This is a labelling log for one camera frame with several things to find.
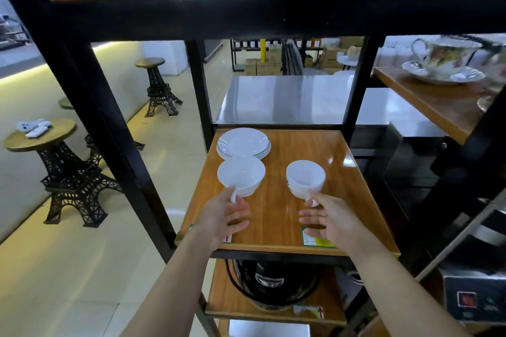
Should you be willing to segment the person's left forearm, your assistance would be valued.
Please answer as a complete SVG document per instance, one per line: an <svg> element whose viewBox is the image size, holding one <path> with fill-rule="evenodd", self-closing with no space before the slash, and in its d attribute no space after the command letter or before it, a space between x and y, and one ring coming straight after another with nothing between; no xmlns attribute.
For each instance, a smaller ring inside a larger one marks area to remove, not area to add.
<svg viewBox="0 0 506 337"><path fill-rule="evenodd" d="M223 239L193 226L120 337L189 337L208 261Z"/></svg>

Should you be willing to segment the white saucer with dark rim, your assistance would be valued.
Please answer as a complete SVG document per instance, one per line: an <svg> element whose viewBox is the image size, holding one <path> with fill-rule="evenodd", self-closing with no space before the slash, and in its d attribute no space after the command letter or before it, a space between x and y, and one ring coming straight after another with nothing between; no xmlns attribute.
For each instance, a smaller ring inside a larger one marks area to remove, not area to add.
<svg viewBox="0 0 506 337"><path fill-rule="evenodd" d="M259 156L267 150L269 139L265 133L253 128L235 128L222 134L217 143L219 151L229 157Z"/></svg>

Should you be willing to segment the green and yellow shelf label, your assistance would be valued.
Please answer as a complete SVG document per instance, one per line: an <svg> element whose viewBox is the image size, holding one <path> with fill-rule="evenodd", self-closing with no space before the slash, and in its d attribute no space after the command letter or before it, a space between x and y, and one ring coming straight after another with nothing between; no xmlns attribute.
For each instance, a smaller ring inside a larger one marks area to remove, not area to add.
<svg viewBox="0 0 506 337"><path fill-rule="evenodd" d="M328 240L307 235L305 233L305 229L306 227L301 225L301 237L303 246L335 249L334 245L332 245L332 243L330 243Z"/></svg>

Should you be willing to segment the white and red shelf label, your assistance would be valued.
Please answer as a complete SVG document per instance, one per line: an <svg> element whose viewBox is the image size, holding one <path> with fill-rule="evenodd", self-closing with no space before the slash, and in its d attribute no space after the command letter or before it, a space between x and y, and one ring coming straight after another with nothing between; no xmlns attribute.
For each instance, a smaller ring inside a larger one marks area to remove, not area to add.
<svg viewBox="0 0 506 337"><path fill-rule="evenodd" d="M295 315L311 318L315 320L325 320L324 309L322 306L311 306L306 304L293 305Z"/></svg>

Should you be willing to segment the pile of cardboard boxes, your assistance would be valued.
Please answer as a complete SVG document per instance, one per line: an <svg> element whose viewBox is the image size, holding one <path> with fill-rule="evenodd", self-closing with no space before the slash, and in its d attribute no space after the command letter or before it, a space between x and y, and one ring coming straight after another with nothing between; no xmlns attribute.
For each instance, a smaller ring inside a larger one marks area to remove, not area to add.
<svg viewBox="0 0 506 337"><path fill-rule="evenodd" d="M244 63L246 76L282 76L282 45L270 44L266 51L266 60L250 58Z"/></svg>

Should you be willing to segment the black appliance box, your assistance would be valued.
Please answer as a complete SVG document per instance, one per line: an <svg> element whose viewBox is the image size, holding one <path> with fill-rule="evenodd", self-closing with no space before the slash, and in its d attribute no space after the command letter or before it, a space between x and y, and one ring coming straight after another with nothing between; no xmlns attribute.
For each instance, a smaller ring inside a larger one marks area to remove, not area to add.
<svg viewBox="0 0 506 337"><path fill-rule="evenodd" d="M506 325L506 271L438 268L441 303L461 323Z"/></svg>

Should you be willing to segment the person's left hand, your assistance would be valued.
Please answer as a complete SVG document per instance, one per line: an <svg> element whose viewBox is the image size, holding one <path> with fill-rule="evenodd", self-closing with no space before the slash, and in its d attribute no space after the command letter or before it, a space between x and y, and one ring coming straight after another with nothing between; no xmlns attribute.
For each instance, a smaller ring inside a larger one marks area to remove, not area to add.
<svg viewBox="0 0 506 337"><path fill-rule="evenodd" d="M221 209L219 193L202 208L191 231L211 254L220 247L226 236L234 234L227 233L228 225L250 221L249 217L250 206L242 197L237 198L235 209Z"/></svg>

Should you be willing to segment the black rice cooker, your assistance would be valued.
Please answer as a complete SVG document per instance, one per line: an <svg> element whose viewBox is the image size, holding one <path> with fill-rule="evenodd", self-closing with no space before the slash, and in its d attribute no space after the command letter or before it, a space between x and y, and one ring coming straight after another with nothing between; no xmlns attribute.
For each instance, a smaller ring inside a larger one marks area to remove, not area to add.
<svg viewBox="0 0 506 337"><path fill-rule="evenodd" d="M324 276L320 264L225 259L233 287L264 310L283 310L307 300Z"/></svg>

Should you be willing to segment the white cup with dark print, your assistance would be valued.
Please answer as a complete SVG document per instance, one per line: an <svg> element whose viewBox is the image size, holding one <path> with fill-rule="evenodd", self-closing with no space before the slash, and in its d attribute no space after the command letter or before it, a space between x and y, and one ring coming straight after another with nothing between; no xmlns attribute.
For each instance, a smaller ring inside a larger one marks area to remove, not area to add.
<svg viewBox="0 0 506 337"><path fill-rule="evenodd" d="M317 207L317 201L310 198L308 190L320 192L325 180L325 170L317 163L307 160L291 162L286 168L288 189L293 196L308 201L311 207Z"/></svg>

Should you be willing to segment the side rack with wooden shelf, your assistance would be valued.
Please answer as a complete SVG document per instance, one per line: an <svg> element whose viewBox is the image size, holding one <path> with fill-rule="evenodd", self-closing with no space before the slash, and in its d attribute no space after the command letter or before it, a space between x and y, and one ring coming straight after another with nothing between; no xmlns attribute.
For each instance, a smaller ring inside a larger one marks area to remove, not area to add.
<svg viewBox="0 0 506 337"><path fill-rule="evenodd" d="M442 299L438 268L506 271L506 90L485 95L482 81L454 86L421 82L399 67L377 68L368 84L405 99L443 137L433 146L428 178L408 176L396 129L374 130L366 180L383 205L401 262ZM478 336L506 337L506 325L465 322Z"/></svg>

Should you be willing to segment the black rack with wooden shelves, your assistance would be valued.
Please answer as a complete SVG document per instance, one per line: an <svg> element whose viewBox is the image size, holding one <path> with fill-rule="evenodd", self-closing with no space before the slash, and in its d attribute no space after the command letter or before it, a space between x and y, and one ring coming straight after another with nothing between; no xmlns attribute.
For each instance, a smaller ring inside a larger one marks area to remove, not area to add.
<svg viewBox="0 0 506 337"><path fill-rule="evenodd" d="M127 123L92 51L92 42L185 39L206 148L215 128L198 40L362 34L359 73L344 123L351 139L373 54L393 34L506 29L506 0L10 0L77 114L98 141L112 173L161 257L176 234Z"/></svg>

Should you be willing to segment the floral saucer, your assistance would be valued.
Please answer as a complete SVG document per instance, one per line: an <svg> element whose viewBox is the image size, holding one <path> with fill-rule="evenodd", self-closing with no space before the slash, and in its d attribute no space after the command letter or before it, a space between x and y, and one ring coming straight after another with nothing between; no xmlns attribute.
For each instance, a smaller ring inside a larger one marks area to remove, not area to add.
<svg viewBox="0 0 506 337"><path fill-rule="evenodd" d="M485 73L472 67L465 67L461 72L454 73L450 76L438 76L429 73L424 69L418 61L407 61L402 64L402 69L407 71L411 76L417 80L432 84L454 86L467 83L474 83L482 81L485 78Z"/></svg>

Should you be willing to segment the person's right hand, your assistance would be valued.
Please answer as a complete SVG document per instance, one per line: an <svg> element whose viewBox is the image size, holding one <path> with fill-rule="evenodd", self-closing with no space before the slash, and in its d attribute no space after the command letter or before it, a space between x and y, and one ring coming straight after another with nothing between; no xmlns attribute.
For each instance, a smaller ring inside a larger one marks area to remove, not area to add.
<svg viewBox="0 0 506 337"><path fill-rule="evenodd" d="M336 197L333 197L331 207L301 210L299 218L322 218L322 228L306 228L305 233L328 240L350 257L365 249L370 241L374 240L374 235L363 225L355 212L344 200Z"/></svg>

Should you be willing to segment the wide white cup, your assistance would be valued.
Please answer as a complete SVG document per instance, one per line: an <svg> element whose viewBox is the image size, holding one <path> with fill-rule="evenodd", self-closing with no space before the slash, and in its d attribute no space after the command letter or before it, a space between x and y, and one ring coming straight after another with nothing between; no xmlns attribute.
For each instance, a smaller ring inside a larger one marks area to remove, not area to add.
<svg viewBox="0 0 506 337"><path fill-rule="evenodd" d="M263 162L254 156L234 156L218 167L218 180L225 186L235 186L231 202L236 204L237 197L251 196L260 186L266 174Z"/></svg>

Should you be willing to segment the small green and red label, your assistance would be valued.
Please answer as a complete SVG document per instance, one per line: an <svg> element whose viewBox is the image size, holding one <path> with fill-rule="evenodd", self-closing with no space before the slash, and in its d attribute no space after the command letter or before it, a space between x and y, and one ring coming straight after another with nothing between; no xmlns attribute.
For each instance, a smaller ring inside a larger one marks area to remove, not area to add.
<svg viewBox="0 0 506 337"><path fill-rule="evenodd" d="M193 224L190 224L188 229L191 229L193 227ZM225 244L231 244L232 243L232 235L228 235L224 238L223 243Z"/></svg>

